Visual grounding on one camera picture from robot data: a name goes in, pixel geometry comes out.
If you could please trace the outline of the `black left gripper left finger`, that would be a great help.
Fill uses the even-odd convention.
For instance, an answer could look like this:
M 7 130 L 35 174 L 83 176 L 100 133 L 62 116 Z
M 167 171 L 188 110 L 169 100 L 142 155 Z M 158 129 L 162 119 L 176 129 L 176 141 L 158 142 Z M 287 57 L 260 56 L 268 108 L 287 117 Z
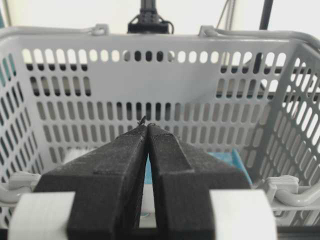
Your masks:
M 147 160 L 145 125 L 41 176 L 21 196 L 10 240 L 114 240 L 140 221 Z

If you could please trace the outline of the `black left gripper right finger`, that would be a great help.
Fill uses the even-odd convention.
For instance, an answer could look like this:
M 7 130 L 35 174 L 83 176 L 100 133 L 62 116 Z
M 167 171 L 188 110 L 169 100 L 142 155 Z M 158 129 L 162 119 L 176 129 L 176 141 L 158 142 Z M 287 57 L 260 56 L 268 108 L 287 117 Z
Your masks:
M 147 127 L 156 226 L 165 240 L 275 240 L 264 191 L 245 173 L 155 124 Z

